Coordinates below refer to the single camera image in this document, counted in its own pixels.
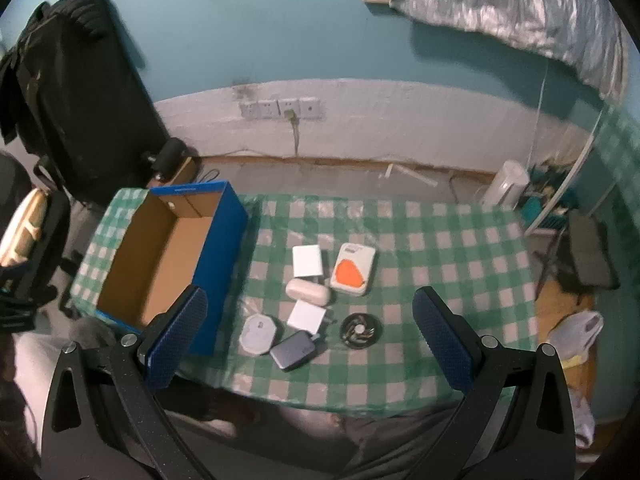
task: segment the gray power bank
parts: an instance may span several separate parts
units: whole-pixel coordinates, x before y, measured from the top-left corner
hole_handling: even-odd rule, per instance
[[[305,363],[316,353],[316,344],[300,330],[274,346],[269,354],[281,370],[288,372]]]

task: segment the cardboard box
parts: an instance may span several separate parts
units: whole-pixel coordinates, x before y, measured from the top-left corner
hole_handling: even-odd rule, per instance
[[[141,330],[193,283],[207,293],[207,318],[189,352],[211,355],[247,214],[226,181],[155,187],[136,209],[96,308]]]

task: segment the power outlet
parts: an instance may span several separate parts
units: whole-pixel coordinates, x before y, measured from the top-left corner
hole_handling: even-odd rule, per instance
[[[240,114],[245,119],[259,119],[258,103],[256,101],[240,101]]]
[[[320,99],[317,97],[301,97],[299,101],[302,119],[319,119],[322,116]]]
[[[287,110],[291,110],[297,117],[300,117],[300,101],[298,99],[278,99],[278,108],[283,117]]]
[[[258,116],[261,119],[277,119],[280,117],[280,109],[275,99],[258,101]]]

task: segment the silver curtain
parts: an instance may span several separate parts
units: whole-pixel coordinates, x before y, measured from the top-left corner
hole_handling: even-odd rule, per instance
[[[483,32],[562,60],[601,97],[614,102],[622,97],[623,25],[608,0],[391,0],[390,5],[420,22]]]

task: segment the metal screw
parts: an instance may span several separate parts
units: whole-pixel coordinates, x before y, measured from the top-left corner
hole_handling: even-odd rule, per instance
[[[553,348],[549,343],[544,343],[542,345],[542,353],[551,357],[553,355],[556,355],[556,349]]]
[[[480,340],[487,348],[497,348],[498,340],[492,335],[483,335]]]
[[[122,336],[122,339],[120,340],[120,344],[122,346],[131,346],[131,345],[135,345],[137,340],[138,340],[138,337],[135,334],[127,334]]]
[[[62,351],[65,354],[71,354],[71,352],[73,352],[76,348],[78,348],[78,345],[76,344],[76,342],[70,341],[69,343],[63,346]]]

